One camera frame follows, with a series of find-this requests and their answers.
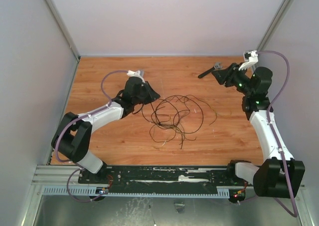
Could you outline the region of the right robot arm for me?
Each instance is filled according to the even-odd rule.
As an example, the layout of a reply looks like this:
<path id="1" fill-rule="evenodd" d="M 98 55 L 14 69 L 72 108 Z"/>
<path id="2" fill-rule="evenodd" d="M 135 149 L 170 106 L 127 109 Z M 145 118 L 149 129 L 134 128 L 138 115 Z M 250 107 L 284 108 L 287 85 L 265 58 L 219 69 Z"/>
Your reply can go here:
<path id="1" fill-rule="evenodd" d="M 214 70 L 212 75 L 220 85 L 234 86 L 243 93 L 242 109 L 253 126 L 259 140 L 263 163 L 257 167 L 249 161 L 231 160 L 226 179 L 232 185 L 245 180 L 253 185 L 260 197 L 295 197 L 300 188 L 305 166 L 289 152 L 276 125 L 273 108 L 267 96 L 273 73 L 266 67 L 258 67 L 251 77 L 240 65 Z"/>

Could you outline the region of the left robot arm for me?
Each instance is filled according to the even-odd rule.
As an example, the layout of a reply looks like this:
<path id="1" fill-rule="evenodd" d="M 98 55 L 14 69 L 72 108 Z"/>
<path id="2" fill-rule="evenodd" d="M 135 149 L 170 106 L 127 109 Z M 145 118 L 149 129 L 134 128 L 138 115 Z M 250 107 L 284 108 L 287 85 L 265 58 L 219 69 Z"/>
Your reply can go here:
<path id="1" fill-rule="evenodd" d="M 56 153 L 90 172 L 90 178 L 96 183 L 106 180 L 106 163 L 89 150 L 91 135 L 101 127 L 133 113 L 136 105 L 150 104 L 160 98 L 150 84 L 141 78 L 131 76 L 125 88 L 104 106 L 88 113 L 76 115 L 66 113 L 51 141 Z"/>

